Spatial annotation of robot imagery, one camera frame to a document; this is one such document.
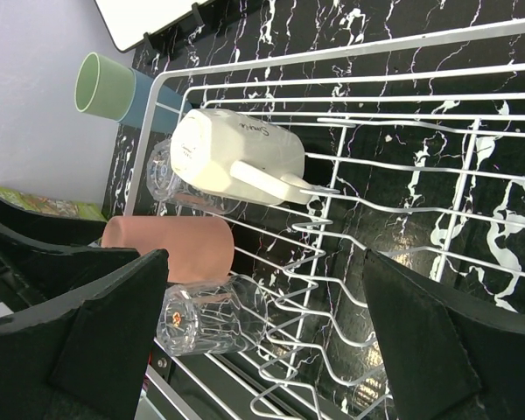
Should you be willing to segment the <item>pink plastic cup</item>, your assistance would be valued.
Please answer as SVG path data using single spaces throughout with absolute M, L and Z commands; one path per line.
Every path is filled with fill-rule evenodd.
M 213 216 L 116 216 L 106 225 L 104 248 L 168 252 L 168 281 L 223 281 L 232 268 L 235 242 L 230 226 Z

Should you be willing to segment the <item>green plastic cup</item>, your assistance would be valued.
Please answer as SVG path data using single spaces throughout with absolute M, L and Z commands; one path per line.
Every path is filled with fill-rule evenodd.
M 74 104 L 81 113 L 120 121 L 127 114 L 135 90 L 133 71 L 97 52 L 83 60 L 74 88 Z

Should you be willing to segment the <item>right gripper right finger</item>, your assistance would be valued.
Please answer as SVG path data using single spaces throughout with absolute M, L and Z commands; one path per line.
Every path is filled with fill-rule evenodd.
M 525 419 L 525 315 L 377 253 L 362 282 L 401 419 Z

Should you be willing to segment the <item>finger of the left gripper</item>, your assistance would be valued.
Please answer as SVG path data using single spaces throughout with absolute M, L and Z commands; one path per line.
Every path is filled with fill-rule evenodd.
M 100 239 L 105 221 L 83 220 L 24 210 L 0 198 L 0 223 L 41 242 L 86 246 Z
M 57 245 L 0 223 L 0 303 L 10 312 L 44 303 L 136 260 L 128 248 Z

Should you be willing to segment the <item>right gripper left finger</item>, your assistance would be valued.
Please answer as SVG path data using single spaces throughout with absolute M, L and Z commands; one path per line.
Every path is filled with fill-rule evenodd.
M 167 277 L 155 250 L 0 318 L 0 419 L 133 418 Z

